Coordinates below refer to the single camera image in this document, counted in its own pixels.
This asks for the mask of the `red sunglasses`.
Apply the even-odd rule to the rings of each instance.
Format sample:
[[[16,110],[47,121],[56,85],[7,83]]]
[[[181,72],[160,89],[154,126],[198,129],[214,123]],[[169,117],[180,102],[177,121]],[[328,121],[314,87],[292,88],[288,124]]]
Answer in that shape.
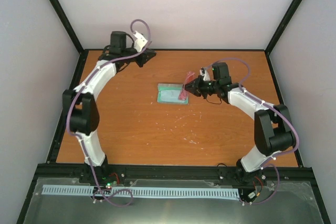
[[[195,72],[189,71],[186,75],[186,78],[184,80],[184,83],[182,85],[180,94],[178,96],[179,101],[185,102],[188,99],[188,92],[186,91],[186,85],[191,82],[194,79]]]

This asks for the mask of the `grey glasses case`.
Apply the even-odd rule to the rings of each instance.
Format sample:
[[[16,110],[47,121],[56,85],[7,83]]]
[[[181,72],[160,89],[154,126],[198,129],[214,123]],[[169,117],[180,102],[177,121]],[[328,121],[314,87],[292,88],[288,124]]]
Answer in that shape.
[[[183,90],[182,84],[159,83],[157,88],[157,103],[175,105],[188,104],[188,95]]]

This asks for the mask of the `light blue cleaning cloth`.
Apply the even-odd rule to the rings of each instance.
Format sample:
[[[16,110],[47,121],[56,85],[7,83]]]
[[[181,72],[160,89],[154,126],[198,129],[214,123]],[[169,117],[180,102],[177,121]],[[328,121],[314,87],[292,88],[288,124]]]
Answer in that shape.
[[[184,103],[178,100],[179,94],[180,90],[162,90],[160,91],[159,100],[165,103]]]

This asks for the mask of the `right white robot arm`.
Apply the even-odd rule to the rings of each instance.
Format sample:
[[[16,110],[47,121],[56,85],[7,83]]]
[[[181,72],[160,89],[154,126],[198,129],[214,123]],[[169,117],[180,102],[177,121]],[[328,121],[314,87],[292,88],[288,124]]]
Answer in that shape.
[[[184,90],[203,99],[215,94],[253,119],[255,144],[236,164],[236,180],[244,184],[271,159],[296,151],[298,135],[285,105],[266,102],[247,91],[241,83],[233,83],[224,62],[212,64],[211,69],[213,80],[209,78],[207,68],[202,68],[197,78],[184,84]]]

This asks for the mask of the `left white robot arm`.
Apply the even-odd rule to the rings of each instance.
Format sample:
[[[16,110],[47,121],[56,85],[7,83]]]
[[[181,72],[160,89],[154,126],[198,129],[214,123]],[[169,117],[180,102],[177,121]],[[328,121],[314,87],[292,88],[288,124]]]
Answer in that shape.
[[[66,120],[66,131],[75,136],[85,156],[85,163],[93,166],[91,178],[97,183],[108,180],[109,170],[102,164],[106,155],[98,138],[100,115],[96,104],[100,92],[124,64],[136,62],[142,67],[156,53],[149,49],[150,38],[134,31],[132,46],[126,47],[129,34],[114,31],[111,34],[109,51],[102,53],[98,61],[82,83],[62,94],[62,105]]]

